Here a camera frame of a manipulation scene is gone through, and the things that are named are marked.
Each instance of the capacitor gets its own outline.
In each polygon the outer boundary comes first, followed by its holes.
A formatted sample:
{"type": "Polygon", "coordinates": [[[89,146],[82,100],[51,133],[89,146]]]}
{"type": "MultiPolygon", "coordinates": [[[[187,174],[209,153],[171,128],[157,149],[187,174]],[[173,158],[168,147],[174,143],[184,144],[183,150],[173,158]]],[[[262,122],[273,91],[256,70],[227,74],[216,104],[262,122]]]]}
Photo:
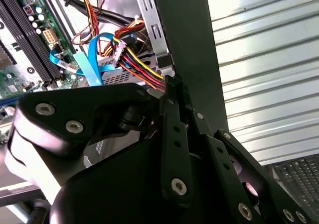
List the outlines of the capacitor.
{"type": "Polygon", "coordinates": [[[29,21],[35,21],[35,20],[37,20],[37,17],[36,17],[36,15],[30,15],[30,16],[28,16],[28,19],[29,19],[29,21]]]}
{"type": "Polygon", "coordinates": [[[45,30],[44,28],[40,27],[40,28],[37,28],[35,32],[40,35],[44,30],[45,30]]]}
{"type": "Polygon", "coordinates": [[[43,13],[44,9],[43,9],[42,6],[37,6],[37,7],[35,8],[35,11],[36,11],[37,13],[43,13]]]}
{"type": "Polygon", "coordinates": [[[45,14],[39,14],[39,15],[38,15],[38,19],[39,19],[40,21],[44,21],[44,20],[46,19],[46,15],[45,15],[45,14]]]}
{"type": "Polygon", "coordinates": [[[27,86],[27,87],[24,87],[22,89],[23,92],[28,92],[30,89],[32,88],[32,86],[27,86]]]}
{"type": "Polygon", "coordinates": [[[38,28],[38,27],[41,26],[41,22],[36,22],[36,21],[34,21],[34,22],[32,23],[32,26],[33,26],[34,28],[38,28]]]}

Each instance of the black metal frame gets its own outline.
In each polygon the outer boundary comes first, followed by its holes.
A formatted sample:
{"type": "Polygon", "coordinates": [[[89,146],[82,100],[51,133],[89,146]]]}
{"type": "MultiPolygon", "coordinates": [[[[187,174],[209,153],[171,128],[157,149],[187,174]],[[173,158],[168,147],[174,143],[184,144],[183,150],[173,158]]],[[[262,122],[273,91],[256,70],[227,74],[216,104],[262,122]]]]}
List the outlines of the black metal frame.
{"type": "Polygon", "coordinates": [[[175,69],[212,130],[227,128],[207,0],[155,0],[175,69]]]}

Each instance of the cable tie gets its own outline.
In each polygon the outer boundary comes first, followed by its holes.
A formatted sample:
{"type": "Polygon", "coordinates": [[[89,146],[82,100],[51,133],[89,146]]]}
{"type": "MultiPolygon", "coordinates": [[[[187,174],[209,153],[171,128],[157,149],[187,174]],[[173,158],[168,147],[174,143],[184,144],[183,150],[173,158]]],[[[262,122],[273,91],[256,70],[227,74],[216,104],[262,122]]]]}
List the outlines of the cable tie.
{"type": "Polygon", "coordinates": [[[65,5],[65,6],[69,6],[69,5],[70,5],[70,2],[72,2],[72,0],[66,1],[64,5],[65,5]]]}

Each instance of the red wire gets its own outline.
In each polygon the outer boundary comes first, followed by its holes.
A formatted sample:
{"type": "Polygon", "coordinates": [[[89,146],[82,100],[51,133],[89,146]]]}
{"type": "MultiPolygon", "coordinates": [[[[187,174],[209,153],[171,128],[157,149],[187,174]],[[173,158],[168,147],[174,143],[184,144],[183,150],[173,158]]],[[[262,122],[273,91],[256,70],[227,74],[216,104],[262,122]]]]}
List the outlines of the red wire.
{"type": "Polygon", "coordinates": [[[146,71],[144,71],[142,68],[140,68],[139,66],[137,66],[136,64],[134,64],[134,62],[132,62],[130,60],[130,58],[128,58],[128,56],[124,55],[123,56],[124,59],[126,61],[128,61],[135,69],[137,69],[139,72],[141,72],[145,77],[149,78],[150,80],[152,80],[154,83],[156,83],[157,85],[159,86],[163,86],[164,87],[164,84],[161,83],[160,81],[156,80],[155,78],[153,78],[150,74],[148,74],[146,71]]]}
{"type": "Polygon", "coordinates": [[[142,76],[140,76],[139,74],[135,73],[134,71],[130,70],[129,68],[127,68],[122,62],[119,62],[120,66],[122,66],[125,70],[127,70],[128,72],[130,72],[131,74],[135,75],[136,77],[140,78],[142,81],[145,81],[146,84],[149,84],[152,88],[157,89],[157,87],[155,85],[153,85],[151,82],[149,82],[148,80],[144,79],[142,76]]]}

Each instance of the silver metal panel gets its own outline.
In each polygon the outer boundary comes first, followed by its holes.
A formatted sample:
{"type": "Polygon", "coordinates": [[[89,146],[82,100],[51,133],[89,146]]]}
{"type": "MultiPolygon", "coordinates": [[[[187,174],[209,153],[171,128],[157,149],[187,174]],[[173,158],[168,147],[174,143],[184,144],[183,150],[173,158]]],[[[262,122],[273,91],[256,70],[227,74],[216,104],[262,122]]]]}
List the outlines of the silver metal panel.
{"type": "Polygon", "coordinates": [[[319,0],[208,0],[231,132],[262,164],[319,153],[319,0]]]}
{"type": "Polygon", "coordinates": [[[138,0],[156,58],[166,56],[168,48],[154,0],[138,0]]]}

